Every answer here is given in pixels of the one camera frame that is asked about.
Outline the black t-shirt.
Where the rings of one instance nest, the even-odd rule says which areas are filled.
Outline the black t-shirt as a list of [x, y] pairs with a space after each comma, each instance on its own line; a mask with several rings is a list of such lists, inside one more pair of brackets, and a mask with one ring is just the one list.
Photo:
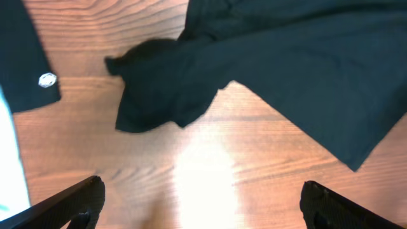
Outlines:
[[185, 127], [236, 81], [358, 170], [406, 113], [406, 2], [191, 0], [178, 38], [105, 63], [118, 130]]

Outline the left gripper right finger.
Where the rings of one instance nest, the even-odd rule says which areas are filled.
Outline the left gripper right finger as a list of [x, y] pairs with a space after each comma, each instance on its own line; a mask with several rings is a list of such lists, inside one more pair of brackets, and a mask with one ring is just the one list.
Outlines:
[[315, 181], [304, 183], [300, 210], [307, 229], [403, 229]]

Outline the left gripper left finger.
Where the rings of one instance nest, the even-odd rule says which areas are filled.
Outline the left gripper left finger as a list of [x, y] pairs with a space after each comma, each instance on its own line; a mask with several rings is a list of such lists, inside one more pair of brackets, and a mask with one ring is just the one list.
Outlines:
[[1, 229], [95, 229], [105, 203], [99, 176], [85, 180], [1, 222]]

